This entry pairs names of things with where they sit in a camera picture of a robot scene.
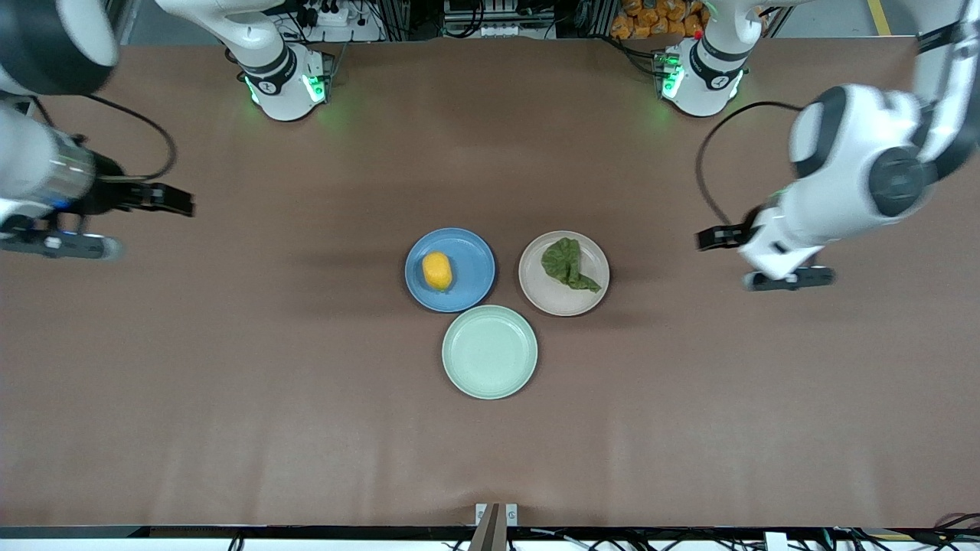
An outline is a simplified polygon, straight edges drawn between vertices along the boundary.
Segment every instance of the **black cable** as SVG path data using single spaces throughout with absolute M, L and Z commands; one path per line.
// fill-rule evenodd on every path
M 453 34 L 452 32 L 446 30 L 446 36 L 452 36 L 453 38 L 469 38 L 480 29 L 480 26 L 483 25 L 483 16 L 486 13 L 486 6 L 483 4 L 483 0 L 472 0 L 472 4 L 473 17 L 470 18 L 469 25 L 466 26 L 466 29 L 459 34 Z
M 803 110 L 803 108 L 798 105 L 783 103 L 781 101 L 757 101 L 756 103 L 750 103 L 745 107 L 740 107 L 736 109 L 730 115 L 722 119 L 721 122 L 715 125 L 714 128 L 712 128 L 711 131 L 708 132 L 708 135 L 705 136 L 704 141 L 701 142 L 701 146 L 698 148 L 698 155 L 694 161 L 694 178 L 698 181 L 698 190 L 701 191 L 701 197 L 705 200 L 705 203 L 708 203 L 708 206 L 714 212 L 714 215 L 717 216 L 718 219 L 721 221 L 721 223 L 724 225 L 731 225 L 732 221 L 728 218 L 727 215 L 725 215 L 724 211 L 721 210 L 721 207 L 719 207 L 718 204 L 714 202 L 714 198 L 711 197 L 711 193 L 708 191 L 708 186 L 705 184 L 705 152 L 708 150 L 708 144 L 711 142 L 711 139 L 721 129 L 721 127 L 725 125 L 725 123 L 734 119 L 735 116 L 741 115 L 742 113 L 749 111 L 750 109 L 754 109 L 756 107 L 765 107 L 765 106 L 779 107 L 781 109 L 787 109 L 789 111 L 796 111 L 796 112 L 800 112 Z
M 625 549 L 623 549 L 622 545 L 619 545 L 614 539 L 600 539 L 599 541 L 590 545 L 588 551 L 596 551 L 596 549 L 599 549 L 599 546 L 602 545 L 603 543 L 611 543 L 619 551 L 626 551 Z
M 644 67 L 643 65 L 640 64 L 640 62 L 638 62 L 635 59 L 633 59 L 633 56 L 631 54 L 628 54 L 626 52 L 623 52 L 623 54 L 625 54 L 626 59 L 629 60 L 629 63 L 633 67 L 635 67 L 640 73 L 642 73 L 644 75 L 649 75 L 649 76 L 667 76 L 667 75 L 669 75 L 669 73 L 664 72 L 664 71 L 654 71 L 653 69 L 649 69 L 647 67 Z
M 384 31 L 387 33 L 387 35 L 384 37 L 384 40 L 386 42 L 394 42 L 394 40 L 392 40 L 391 37 L 395 34 L 395 32 L 392 31 L 391 25 L 388 24 L 388 21 L 381 17 L 381 13 L 378 11 L 377 6 L 375 6 L 373 2 L 367 2 L 367 7 L 370 9 L 371 14 L 377 19 L 377 22 L 380 25 L 384 25 Z M 395 28 L 399 29 L 405 34 L 409 32 L 406 28 L 401 28 L 397 25 L 395 25 Z
M 552 29 L 553 26 L 555 26 L 555 25 L 563 22 L 564 20 L 566 20 L 566 19 L 568 19 L 570 17 L 571 17 L 571 15 L 568 15 L 568 16 L 564 16 L 563 18 L 561 18 L 559 20 L 552 21 L 552 23 L 550 25 L 548 25 L 548 28 L 545 29 L 545 39 L 548 38 L 548 33 L 551 32 L 551 29 Z M 557 30 L 555 31 L 555 38 L 558 38 L 558 31 Z
M 306 33 L 303 31 L 303 28 L 300 26 L 300 22 L 296 21 L 296 16 L 294 16 L 293 13 L 288 10 L 286 11 L 286 15 L 289 16 L 289 19 L 293 20 L 293 25 L 295 25 L 296 30 L 300 32 L 300 40 L 302 40 L 302 44 L 309 45 L 310 41 L 307 40 Z
M 55 128 L 55 123 L 51 120 L 51 114 L 48 113 L 47 108 L 44 107 L 43 103 L 41 103 L 41 99 L 37 96 L 30 96 L 30 99 L 34 100 L 34 105 L 37 107 L 37 112 L 41 114 L 41 119 L 44 119 L 44 123 L 52 128 Z
M 128 107 L 124 107 L 114 101 L 110 101 L 105 98 L 101 98 L 99 96 L 92 95 L 92 94 L 85 94 L 85 97 L 94 102 L 101 103 L 102 105 L 106 105 L 113 109 L 116 109 L 117 111 L 122 111 L 123 113 L 126 113 L 131 117 L 136 117 L 140 121 L 146 123 L 147 125 L 151 126 L 154 130 L 156 130 L 164 138 L 164 141 L 167 142 L 167 161 L 164 163 L 162 167 L 160 167 L 159 170 L 155 171 L 154 173 L 148 175 L 135 175 L 135 176 L 130 176 L 130 175 L 100 176 L 102 180 L 127 181 L 127 182 L 149 181 L 151 179 L 156 179 L 162 175 L 165 175 L 166 173 L 171 171 L 173 165 L 175 165 L 177 162 L 177 144 L 175 141 L 173 141 L 173 136 L 171 136 L 169 132 L 167 132 L 162 126 L 150 120 L 149 117 L 136 113 L 135 111 L 129 109 Z
M 228 551 L 242 551 L 245 548 L 245 533 L 242 530 L 235 532 L 235 536 L 228 543 Z
M 952 528 L 953 526 L 969 521 L 970 519 L 980 519 L 980 513 L 970 513 L 969 515 L 962 515 L 947 523 L 942 523 L 941 525 L 933 526 L 932 529 L 941 530 L 946 528 Z
M 640 50 L 634 50 L 632 48 L 629 48 L 625 44 L 622 43 L 622 40 L 618 40 L 616 38 L 612 38 L 612 37 L 606 36 L 604 34 L 590 34 L 588 36 L 588 38 L 598 38 L 598 39 L 602 40 L 603 42 L 606 42 L 607 44 L 609 44 L 613 48 L 619 50 L 620 52 L 622 52 L 624 54 L 629 54 L 629 55 L 632 55 L 632 56 L 636 56 L 638 58 L 655 59 L 657 57 L 656 55 L 654 55 L 654 54 L 652 54 L 650 52 L 641 52 Z
M 859 536 L 863 537 L 864 539 L 870 541 L 872 545 L 874 545 L 875 547 L 877 547 L 881 551 L 892 551 L 891 549 L 889 549 L 888 547 L 886 547 L 885 544 L 881 543 L 881 541 L 880 541 L 881 538 L 875 537 L 875 536 L 867 533 L 866 531 L 864 531 L 861 528 L 854 528 L 854 531 L 857 532 L 857 535 L 859 535 Z

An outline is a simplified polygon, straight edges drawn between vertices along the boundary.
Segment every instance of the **cable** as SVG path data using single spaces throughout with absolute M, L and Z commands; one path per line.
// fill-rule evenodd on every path
M 881 541 L 879 540 L 880 538 L 874 537 L 873 535 L 867 533 L 863 529 L 861 529 L 861 528 L 854 528 L 854 532 L 857 535 L 863 537 L 864 539 L 870 541 L 872 545 L 874 545 L 875 547 L 877 547 L 881 551 L 892 551 L 891 549 L 889 549 L 888 547 L 886 547 L 885 544 L 881 543 Z
M 571 15 L 567 15 L 567 16 L 564 16 L 563 18 L 559 19 L 559 20 L 552 21 L 552 23 L 550 25 L 548 25 L 548 28 L 545 29 L 545 39 L 548 38 L 548 33 L 551 32 L 551 29 L 552 29 L 553 26 L 555 26 L 555 25 L 563 22 L 564 20 L 566 20 L 566 19 L 568 19 L 570 17 L 571 17 Z M 555 38 L 558 38 L 558 31 L 557 30 L 555 31 Z
M 446 36 L 452 36 L 453 38 L 469 38 L 473 36 L 483 25 L 483 16 L 486 14 L 486 6 L 483 4 L 483 0 L 472 0 L 473 4 L 473 17 L 469 20 L 469 25 L 466 26 L 466 30 L 459 34 L 453 34 L 452 32 L 446 30 Z
M 650 52 L 641 52 L 639 50 L 634 50 L 632 48 L 627 48 L 625 45 L 623 45 L 623 43 L 622 43 L 621 40 L 616 40 L 616 39 L 610 38 L 608 36 L 605 36 L 604 34 L 593 34 L 593 35 L 590 36 L 590 38 L 599 38 L 603 42 L 606 42 L 607 44 L 609 44 L 613 48 L 615 48 L 615 49 L 619 50 L 620 52 L 622 52 L 622 54 L 624 56 L 626 56 L 626 59 L 629 60 L 630 65 L 632 65 L 633 67 L 635 67 L 640 73 L 643 73 L 644 75 L 649 75 L 649 76 L 667 76 L 667 75 L 669 75 L 669 73 L 664 72 L 664 71 L 654 71 L 654 70 L 652 70 L 650 68 L 644 67 L 642 64 L 640 64 L 638 61 L 636 61 L 634 59 L 634 58 L 641 58 L 641 59 L 645 59 L 645 60 L 654 60 L 654 59 L 656 59 L 657 56 L 654 55 L 654 54 L 652 54 L 652 53 L 650 53 Z
M 347 44 L 350 42 L 344 42 L 344 45 L 340 48 L 340 54 L 333 58 L 333 70 L 330 71 L 330 78 L 337 76 L 337 72 L 340 71 L 340 62 L 344 60 L 344 54 L 347 53 Z
M 293 20 L 293 25 L 295 25 L 296 30 L 300 32 L 300 39 L 302 40 L 301 43 L 304 45 L 310 44 L 310 41 L 307 40 L 306 33 L 303 31 L 303 28 L 300 26 L 300 22 L 296 21 L 296 17 L 293 15 L 293 13 L 287 11 L 286 15 L 289 16 L 289 19 Z
M 245 533 L 242 530 L 235 532 L 235 536 L 228 543 L 228 551 L 242 551 L 245 548 Z
M 44 107 L 43 103 L 41 103 L 40 98 L 37 96 L 30 96 L 30 99 L 34 100 L 34 106 L 37 108 L 37 112 L 41 114 L 41 119 L 44 119 L 44 123 L 52 128 L 56 128 L 54 121 L 51 120 L 51 114 L 48 113 L 47 108 Z
M 588 36 L 588 38 L 598 38 L 598 39 L 602 40 L 603 42 L 606 42 L 607 44 L 609 44 L 613 48 L 619 50 L 620 52 L 622 52 L 624 54 L 633 55 L 633 56 L 636 56 L 638 58 L 654 59 L 654 58 L 657 57 L 657 56 L 655 56 L 654 54 L 652 54 L 650 52 L 641 52 L 640 50 L 634 50 L 632 48 L 629 48 L 625 44 L 622 43 L 622 40 L 611 38 L 609 36 L 605 36 L 604 34 L 590 34 Z
M 175 165 L 177 162 L 177 144 L 176 142 L 173 141 L 173 136 L 171 136 L 169 132 L 167 132 L 162 126 L 150 120 L 149 117 L 136 113 L 135 111 L 129 109 L 128 107 L 124 107 L 114 101 L 110 101 L 105 98 L 101 98 L 99 96 L 92 95 L 92 94 L 85 94 L 85 97 L 94 102 L 109 106 L 117 111 L 122 111 L 123 113 L 126 113 L 127 115 L 130 115 L 132 117 L 136 117 L 140 121 L 146 123 L 147 125 L 151 126 L 154 130 L 156 130 L 164 138 L 164 141 L 167 142 L 167 161 L 156 172 L 148 175 L 135 175 L 135 176 L 131 176 L 131 175 L 100 176 L 100 179 L 102 179 L 103 181 L 143 182 L 143 181 L 149 181 L 151 179 L 156 179 L 171 171 L 173 165 Z
M 934 530 L 942 530 L 946 528 L 952 528 L 960 523 L 969 521 L 970 519 L 980 519 L 980 513 L 970 513 L 969 515 L 961 515 L 947 523 L 942 523 L 941 525 L 933 526 Z
M 711 139 L 721 129 L 721 127 L 725 125 L 725 123 L 734 119 L 735 116 L 749 111 L 750 109 L 766 106 L 779 107 L 781 109 L 796 112 L 803 110 L 803 108 L 798 105 L 783 103 L 781 101 L 757 101 L 756 103 L 750 103 L 749 105 L 736 109 L 730 115 L 722 119 L 721 122 L 715 125 L 714 128 L 708 132 L 708 135 L 705 136 L 704 141 L 701 142 L 701 146 L 698 148 L 698 155 L 694 161 L 694 178 L 698 181 L 698 190 L 701 191 L 701 197 L 705 200 L 705 203 L 708 203 L 711 211 L 714 212 L 714 215 L 717 216 L 724 225 L 732 225 L 732 221 L 727 215 L 725 215 L 724 211 L 721 210 L 721 207 L 714 202 L 714 199 L 711 197 L 711 193 L 708 191 L 708 186 L 705 184 L 705 152 L 708 150 L 708 144 L 711 142 Z
M 545 530 L 545 529 L 542 529 L 542 528 L 531 528 L 530 531 L 537 532 L 537 533 L 547 533 L 547 534 L 553 535 L 555 537 L 560 537 L 560 538 L 564 539 L 565 541 L 569 541 L 571 543 L 574 543 L 575 545 L 577 545 L 577 546 L 579 546 L 579 547 L 581 547 L 583 549 L 588 549 L 589 548 L 588 544 L 582 543 L 581 541 L 575 539 L 574 537 L 568 536 L 568 535 L 562 535 L 562 534 L 559 534 L 557 532 L 550 531 L 550 530 Z
M 381 13 L 378 11 L 377 6 L 375 6 L 373 2 L 367 2 L 367 7 L 370 9 L 371 14 L 374 15 L 374 18 L 377 20 L 379 28 L 381 25 L 384 25 L 384 31 L 387 33 L 387 35 L 384 37 L 385 42 L 394 42 L 394 40 L 392 40 L 391 37 L 395 35 L 395 32 L 391 30 L 391 26 L 388 24 L 388 22 L 381 17 Z M 401 28 L 397 25 L 395 25 L 395 28 L 397 28 L 398 30 L 404 33 L 408 33 L 407 29 Z
M 589 550 L 588 551 L 596 551 L 596 549 L 599 549 L 599 546 L 602 545 L 603 543 L 611 543 L 619 551 L 626 551 L 622 547 L 622 545 L 619 545 L 614 539 L 600 539 L 599 541 L 597 541 L 597 542 L 593 543 L 591 546 L 589 546 Z

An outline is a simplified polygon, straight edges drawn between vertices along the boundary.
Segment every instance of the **metal bracket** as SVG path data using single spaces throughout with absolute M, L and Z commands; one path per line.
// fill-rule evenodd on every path
M 476 525 L 480 524 L 480 519 L 483 518 L 484 512 L 487 510 L 486 503 L 476 504 L 476 520 L 473 522 Z M 507 526 L 517 526 L 517 504 L 508 503 L 505 508 L 505 513 L 507 513 Z
M 506 551 L 507 549 L 507 526 L 509 514 L 507 512 L 511 505 L 493 503 L 483 505 L 482 514 L 477 512 L 479 523 L 476 525 L 476 532 L 469 543 L 469 549 L 473 551 Z M 517 520 L 517 505 L 514 505 L 514 520 Z

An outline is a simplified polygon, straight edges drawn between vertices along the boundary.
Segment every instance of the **white robotic arm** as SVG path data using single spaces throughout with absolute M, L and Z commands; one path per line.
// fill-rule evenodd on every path
M 904 220 L 933 183 L 972 155 L 980 136 L 980 0 L 959 19 L 919 37 L 916 94 L 858 84 L 831 88 L 797 117 L 790 136 L 795 182 L 740 225 L 698 234 L 702 250 L 738 247 L 759 271 L 752 290 L 828 284 L 833 273 L 804 264 L 825 245 Z
M 332 58 L 286 44 L 263 10 L 283 0 L 157 0 L 164 11 L 202 26 L 237 60 L 252 101 L 277 121 L 295 121 L 324 103 Z
M 667 48 L 678 63 L 658 93 L 678 109 L 695 117 L 709 117 L 724 109 L 738 92 L 746 60 L 762 35 L 756 7 L 796 6 L 811 0 L 718 0 L 705 2 L 711 21 L 698 38 L 684 38 Z
M 117 58 L 99 0 L 0 0 L 0 99 L 91 94 L 109 79 Z M 192 216 L 193 200 L 125 176 L 81 139 L 0 102 L 0 249 L 115 258 L 121 252 L 115 239 L 81 230 L 85 217 L 113 209 Z M 59 227 L 64 214 L 80 217 L 75 231 Z

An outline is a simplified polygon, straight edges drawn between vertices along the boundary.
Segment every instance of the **brown tabletop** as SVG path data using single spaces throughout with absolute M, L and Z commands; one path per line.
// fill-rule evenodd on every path
M 900 39 L 764 41 L 734 106 L 841 82 L 907 88 Z M 931 526 L 980 509 L 980 165 L 901 225 L 828 248 L 839 282 L 749 293 L 693 177 L 717 121 L 660 103 L 610 46 L 356 45 L 333 102 L 281 124 L 215 48 L 126 48 L 104 95 L 172 132 L 165 181 L 198 217 L 116 213 L 118 263 L 2 255 L 3 520 L 446 525 L 516 502 L 528 525 Z M 134 173 L 137 121 L 51 99 Z M 793 114 L 717 137 L 732 218 L 791 180 Z M 428 231 L 493 248 L 485 303 L 540 343 L 501 401 L 446 378 L 452 315 L 403 261 Z M 602 245 L 612 285 L 575 319 L 517 286 L 554 229 Z

